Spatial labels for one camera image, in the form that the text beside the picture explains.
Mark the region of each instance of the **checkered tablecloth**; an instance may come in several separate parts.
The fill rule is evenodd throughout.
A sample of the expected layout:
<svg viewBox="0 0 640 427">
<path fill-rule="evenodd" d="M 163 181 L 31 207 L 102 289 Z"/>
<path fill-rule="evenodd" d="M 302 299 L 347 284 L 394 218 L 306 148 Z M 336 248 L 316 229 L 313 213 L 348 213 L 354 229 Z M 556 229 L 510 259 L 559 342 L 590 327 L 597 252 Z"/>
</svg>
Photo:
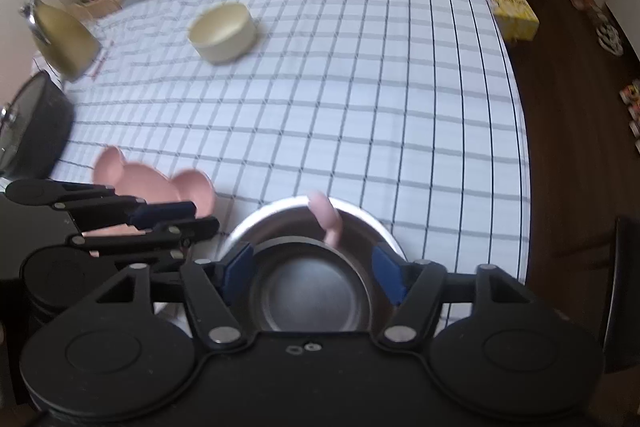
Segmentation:
<svg viewBox="0 0 640 427">
<path fill-rule="evenodd" d="M 524 279 L 525 125 L 485 0 L 237 0 L 260 39 L 212 66 L 188 27 L 223 1 L 149 0 L 95 23 L 104 63 L 65 85 L 76 123 L 53 178 L 89 182 L 115 144 L 168 175 L 206 172 L 222 239 L 316 188 L 376 216 L 409 259 Z"/>
</svg>

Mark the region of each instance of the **pink plate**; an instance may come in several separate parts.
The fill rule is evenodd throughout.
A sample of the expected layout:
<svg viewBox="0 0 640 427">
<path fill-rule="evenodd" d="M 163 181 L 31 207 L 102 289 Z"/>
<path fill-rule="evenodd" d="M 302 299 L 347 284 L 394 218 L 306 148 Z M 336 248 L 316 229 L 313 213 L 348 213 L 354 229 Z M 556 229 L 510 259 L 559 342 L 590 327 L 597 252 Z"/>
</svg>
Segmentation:
<svg viewBox="0 0 640 427">
<path fill-rule="evenodd" d="M 196 205 L 196 217 L 213 214 L 216 203 L 216 192 L 206 174 L 196 169 L 187 169 L 178 172 L 173 178 L 167 178 L 143 163 L 127 163 L 122 151 L 114 146 L 107 147 L 98 157 L 93 182 L 95 185 L 112 185 L 117 195 L 143 198 L 147 203 L 193 201 Z M 97 235 L 113 235 L 138 233 L 138 230 L 118 225 L 96 232 Z"/>
</svg>

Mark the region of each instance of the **dark brown floor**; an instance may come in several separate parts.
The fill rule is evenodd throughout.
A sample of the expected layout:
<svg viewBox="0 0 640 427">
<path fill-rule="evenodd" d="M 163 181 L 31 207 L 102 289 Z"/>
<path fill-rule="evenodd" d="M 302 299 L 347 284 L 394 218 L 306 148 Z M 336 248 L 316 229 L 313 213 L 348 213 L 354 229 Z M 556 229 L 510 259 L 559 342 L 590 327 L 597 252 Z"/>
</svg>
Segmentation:
<svg viewBox="0 0 640 427">
<path fill-rule="evenodd" d="M 568 0 L 527 1 L 540 28 L 533 42 L 510 49 L 529 139 L 527 284 L 597 331 L 606 271 L 580 271 L 577 259 L 550 254 L 612 229 L 616 214 L 640 217 L 640 155 L 618 95 L 640 76 L 640 64 L 631 50 L 622 58 L 604 51 L 593 24 Z M 593 410 L 615 425 L 639 399 L 640 371 L 625 371 L 603 380 Z"/>
</svg>

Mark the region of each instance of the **blue gripper pad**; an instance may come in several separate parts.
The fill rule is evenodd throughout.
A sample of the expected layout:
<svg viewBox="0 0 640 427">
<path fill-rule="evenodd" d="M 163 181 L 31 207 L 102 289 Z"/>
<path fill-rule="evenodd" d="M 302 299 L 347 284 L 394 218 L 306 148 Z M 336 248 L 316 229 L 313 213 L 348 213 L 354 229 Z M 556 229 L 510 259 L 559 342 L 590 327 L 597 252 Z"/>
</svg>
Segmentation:
<svg viewBox="0 0 640 427">
<path fill-rule="evenodd" d="M 227 306 L 247 288 L 255 275 L 254 248 L 246 245 L 225 267 L 220 295 Z"/>
<path fill-rule="evenodd" d="M 386 298 L 393 306 L 402 303 L 407 294 L 402 276 L 402 266 L 406 261 L 395 253 L 386 252 L 383 248 L 373 247 L 371 252 L 371 268 L 373 276 L 382 286 Z"/>
</svg>

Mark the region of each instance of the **gold thermos jug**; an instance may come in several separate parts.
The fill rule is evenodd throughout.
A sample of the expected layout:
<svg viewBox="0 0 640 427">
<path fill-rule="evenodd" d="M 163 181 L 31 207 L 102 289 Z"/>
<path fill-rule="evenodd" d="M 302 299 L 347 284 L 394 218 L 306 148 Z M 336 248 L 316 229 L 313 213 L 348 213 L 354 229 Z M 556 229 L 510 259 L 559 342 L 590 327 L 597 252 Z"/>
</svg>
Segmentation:
<svg viewBox="0 0 640 427">
<path fill-rule="evenodd" d="M 30 0 L 20 9 L 46 61 L 66 80 L 81 76 L 100 51 L 100 42 L 64 10 Z"/>
</svg>

